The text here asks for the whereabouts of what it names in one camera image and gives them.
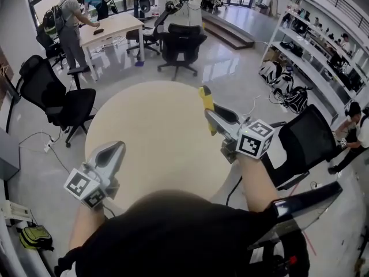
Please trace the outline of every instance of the beige tabletop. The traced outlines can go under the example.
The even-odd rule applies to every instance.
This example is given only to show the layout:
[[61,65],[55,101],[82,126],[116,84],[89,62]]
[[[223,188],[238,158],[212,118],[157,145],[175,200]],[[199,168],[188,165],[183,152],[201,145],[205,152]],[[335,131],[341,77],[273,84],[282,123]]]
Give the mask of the beige tabletop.
[[114,16],[110,16],[99,21],[100,27],[104,32],[94,35],[93,32],[96,28],[92,28],[88,25],[84,25],[80,29],[80,46],[84,47],[94,42],[99,42],[106,37],[121,34],[122,32],[128,32],[143,26],[144,23],[128,13],[119,13]]
[[182,83],[146,82],[113,96],[90,125],[86,157],[115,140],[127,146],[114,200],[123,209],[163,189],[210,199],[231,169],[220,153],[223,137],[210,135],[197,89]]

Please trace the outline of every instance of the gray pants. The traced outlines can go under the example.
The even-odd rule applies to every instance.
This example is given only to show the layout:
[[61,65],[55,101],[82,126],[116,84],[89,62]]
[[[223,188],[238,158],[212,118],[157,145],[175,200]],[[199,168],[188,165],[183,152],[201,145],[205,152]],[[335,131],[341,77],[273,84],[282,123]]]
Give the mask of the gray pants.
[[69,69],[76,67],[76,60],[80,67],[87,67],[85,54],[80,46],[79,32],[78,28],[64,26],[59,33],[60,44],[65,52]]

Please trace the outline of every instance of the sneaker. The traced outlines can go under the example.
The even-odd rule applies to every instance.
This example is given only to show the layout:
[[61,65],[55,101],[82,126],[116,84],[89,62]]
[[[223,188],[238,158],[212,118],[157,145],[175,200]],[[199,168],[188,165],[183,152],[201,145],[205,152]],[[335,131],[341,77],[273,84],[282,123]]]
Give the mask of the sneaker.
[[336,172],[336,169],[334,168],[334,167],[329,167],[328,168],[328,172],[329,172],[329,174],[331,174],[331,175],[333,175],[333,174],[336,174],[337,172]]

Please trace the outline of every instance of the steps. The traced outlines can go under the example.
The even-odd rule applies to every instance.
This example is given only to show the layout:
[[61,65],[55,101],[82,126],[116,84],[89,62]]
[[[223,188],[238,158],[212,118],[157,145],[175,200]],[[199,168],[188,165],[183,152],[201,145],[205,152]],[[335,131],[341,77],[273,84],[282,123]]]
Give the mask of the steps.
[[205,23],[206,32],[222,40],[233,49],[240,50],[254,47],[253,40],[219,20],[212,19],[209,16],[202,16],[202,20]]

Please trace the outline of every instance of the gray shirt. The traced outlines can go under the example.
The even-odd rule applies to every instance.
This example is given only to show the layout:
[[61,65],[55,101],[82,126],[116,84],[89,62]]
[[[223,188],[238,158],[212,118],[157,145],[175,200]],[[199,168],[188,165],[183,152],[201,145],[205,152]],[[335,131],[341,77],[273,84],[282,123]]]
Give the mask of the gray shirt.
[[58,5],[62,5],[63,18],[66,21],[65,25],[67,27],[77,27],[79,20],[73,15],[73,12],[80,10],[80,4],[77,0],[60,0]]

